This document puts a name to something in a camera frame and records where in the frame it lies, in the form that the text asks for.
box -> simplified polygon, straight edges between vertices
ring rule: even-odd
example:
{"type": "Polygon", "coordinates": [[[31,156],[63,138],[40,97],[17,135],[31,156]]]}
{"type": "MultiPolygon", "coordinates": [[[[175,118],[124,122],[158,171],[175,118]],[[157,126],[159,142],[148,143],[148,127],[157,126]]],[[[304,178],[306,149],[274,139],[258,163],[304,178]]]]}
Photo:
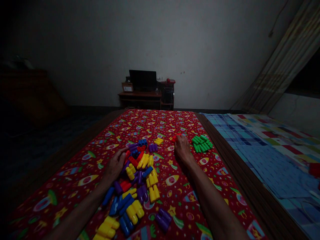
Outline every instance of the box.
{"type": "Polygon", "coordinates": [[[122,83],[122,89],[124,92],[133,92],[133,85],[132,83],[124,82],[122,83]]]}

hand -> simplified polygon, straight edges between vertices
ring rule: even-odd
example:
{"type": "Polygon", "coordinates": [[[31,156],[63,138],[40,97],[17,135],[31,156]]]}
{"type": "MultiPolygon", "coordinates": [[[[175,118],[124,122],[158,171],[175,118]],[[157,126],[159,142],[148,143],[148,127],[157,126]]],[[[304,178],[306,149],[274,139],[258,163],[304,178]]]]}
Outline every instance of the hand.
{"type": "Polygon", "coordinates": [[[109,160],[107,164],[106,172],[103,178],[106,178],[111,182],[115,181],[118,178],[123,168],[124,159],[126,157],[126,151],[128,149],[128,147],[122,148],[118,152],[116,152],[115,155],[113,155],[113,157],[109,160]]]}
{"type": "Polygon", "coordinates": [[[190,158],[190,144],[186,136],[177,136],[174,150],[178,157],[185,163],[190,158]]]}

white wall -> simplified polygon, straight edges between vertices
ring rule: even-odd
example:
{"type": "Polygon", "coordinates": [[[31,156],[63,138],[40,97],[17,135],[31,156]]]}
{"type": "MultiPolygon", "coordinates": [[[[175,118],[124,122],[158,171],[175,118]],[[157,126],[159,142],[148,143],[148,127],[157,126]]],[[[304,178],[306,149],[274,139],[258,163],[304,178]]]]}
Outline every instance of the white wall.
{"type": "Polygon", "coordinates": [[[70,105],[119,106],[129,69],[176,80],[175,107],[229,109],[302,0],[41,0],[14,23],[6,56],[47,69],[70,105]]]}
{"type": "Polygon", "coordinates": [[[320,138],[320,99],[285,93],[269,116],[320,138]]]}

striped curtain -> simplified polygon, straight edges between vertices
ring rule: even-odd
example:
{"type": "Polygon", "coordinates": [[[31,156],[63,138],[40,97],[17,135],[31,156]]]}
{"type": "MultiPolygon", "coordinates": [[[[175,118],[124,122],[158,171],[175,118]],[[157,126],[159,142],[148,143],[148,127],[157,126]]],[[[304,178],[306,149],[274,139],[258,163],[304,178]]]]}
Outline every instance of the striped curtain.
{"type": "Polygon", "coordinates": [[[320,0],[305,0],[276,50],[248,89],[242,110],[268,114],[319,46],[320,0]]]}

computer monitor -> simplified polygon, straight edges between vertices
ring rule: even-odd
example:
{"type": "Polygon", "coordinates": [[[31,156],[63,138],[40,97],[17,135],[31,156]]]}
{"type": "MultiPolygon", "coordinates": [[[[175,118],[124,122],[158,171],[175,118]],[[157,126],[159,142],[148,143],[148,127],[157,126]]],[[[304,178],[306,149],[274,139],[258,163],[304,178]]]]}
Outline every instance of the computer monitor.
{"type": "Polygon", "coordinates": [[[154,91],[157,87],[157,73],[154,71],[129,70],[134,90],[154,91]]]}

